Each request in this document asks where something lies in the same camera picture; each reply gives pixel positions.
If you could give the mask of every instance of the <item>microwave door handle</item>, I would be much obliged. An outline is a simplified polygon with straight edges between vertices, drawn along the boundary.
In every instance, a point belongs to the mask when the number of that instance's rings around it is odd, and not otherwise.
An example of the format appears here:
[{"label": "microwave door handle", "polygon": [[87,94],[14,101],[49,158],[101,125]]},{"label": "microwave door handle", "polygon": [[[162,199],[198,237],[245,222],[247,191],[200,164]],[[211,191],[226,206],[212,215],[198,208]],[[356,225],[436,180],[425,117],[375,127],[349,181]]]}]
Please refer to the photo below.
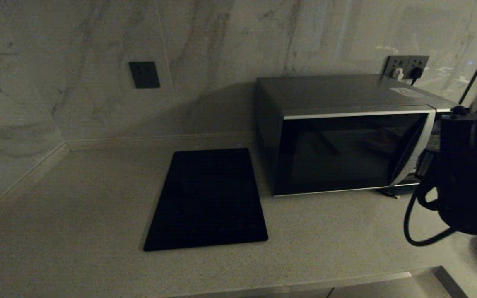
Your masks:
[{"label": "microwave door handle", "polygon": [[399,141],[398,152],[394,153],[390,164],[389,187],[399,184],[413,169],[417,158],[428,144],[434,120],[435,111],[430,111],[424,124],[417,121]]}]

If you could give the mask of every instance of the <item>electrical outlet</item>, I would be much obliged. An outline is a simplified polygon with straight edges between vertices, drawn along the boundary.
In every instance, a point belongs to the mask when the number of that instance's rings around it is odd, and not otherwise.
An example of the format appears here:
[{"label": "electrical outlet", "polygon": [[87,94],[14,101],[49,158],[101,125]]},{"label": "electrical outlet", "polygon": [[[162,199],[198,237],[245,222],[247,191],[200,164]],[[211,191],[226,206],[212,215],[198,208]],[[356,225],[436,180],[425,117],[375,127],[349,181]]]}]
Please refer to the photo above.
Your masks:
[{"label": "electrical outlet", "polygon": [[410,56],[410,60],[407,62],[407,66],[404,70],[404,79],[413,79],[411,72],[417,67],[420,67],[424,72],[424,68],[426,67],[426,63],[428,63],[429,58],[430,56]]},{"label": "electrical outlet", "polygon": [[388,58],[388,62],[386,63],[386,68],[384,68],[383,75],[393,77],[393,73],[397,68],[401,68],[404,74],[406,74],[405,70],[409,60],[409,56],[390,56]]},{"label": "electrical outlet", "polygon": [[154,62],[129,62],[136,88],[159,88]]}]

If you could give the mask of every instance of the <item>countertop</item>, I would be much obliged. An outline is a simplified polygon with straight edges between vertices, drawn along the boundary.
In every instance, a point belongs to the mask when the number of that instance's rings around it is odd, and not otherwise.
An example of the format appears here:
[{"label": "countertop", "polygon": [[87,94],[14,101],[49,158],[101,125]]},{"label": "countertop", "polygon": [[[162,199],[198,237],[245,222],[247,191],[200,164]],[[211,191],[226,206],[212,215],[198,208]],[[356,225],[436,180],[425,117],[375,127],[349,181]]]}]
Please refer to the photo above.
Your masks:
[{"label": "countertop", "polygon": [[[402,231],[408,196],[362,190],[275,198],[252,144],[187,143],[72,151],[24,198],[2,202],[0,296],[183,296],[443,266],[477,298],[477,236],[409,245]],[[142,251],[172,154],[231,147],[250,147],[269,240]],[[443,228],[437,213],[416,207],[415,239]]]}]

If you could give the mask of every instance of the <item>microwave door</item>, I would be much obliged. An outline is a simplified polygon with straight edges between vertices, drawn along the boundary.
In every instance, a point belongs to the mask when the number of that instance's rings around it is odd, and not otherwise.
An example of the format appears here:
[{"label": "microwave door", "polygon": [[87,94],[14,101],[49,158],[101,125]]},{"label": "microwave door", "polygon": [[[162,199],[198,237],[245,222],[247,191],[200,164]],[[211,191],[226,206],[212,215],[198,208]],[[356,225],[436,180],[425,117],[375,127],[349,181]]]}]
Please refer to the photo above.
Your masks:
[{"label": "microwave door", "polygon": [[434,120],[435,111],[431,111],[410,127],[399,140],[388,168],[390,187],[403,181],[415,167],[417,158],[428,144]]},{"label": "microwave door", "polygon": [[285,121],[273,194],[387,187],[397,143],[425,115]]}]

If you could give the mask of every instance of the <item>stainless steel microwave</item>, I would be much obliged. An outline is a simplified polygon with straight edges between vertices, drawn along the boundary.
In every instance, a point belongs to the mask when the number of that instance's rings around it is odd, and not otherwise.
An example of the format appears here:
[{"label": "stainless steel microwave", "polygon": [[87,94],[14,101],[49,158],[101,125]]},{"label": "stainless steel microwave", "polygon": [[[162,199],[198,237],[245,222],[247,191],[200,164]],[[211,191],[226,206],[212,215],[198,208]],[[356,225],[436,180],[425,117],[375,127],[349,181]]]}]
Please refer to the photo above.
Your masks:
[{"label": "stainless steel microwave", "polygon": [[257,79],[255,132],[272,194],[403,185],[454,102],[382,75]]}]

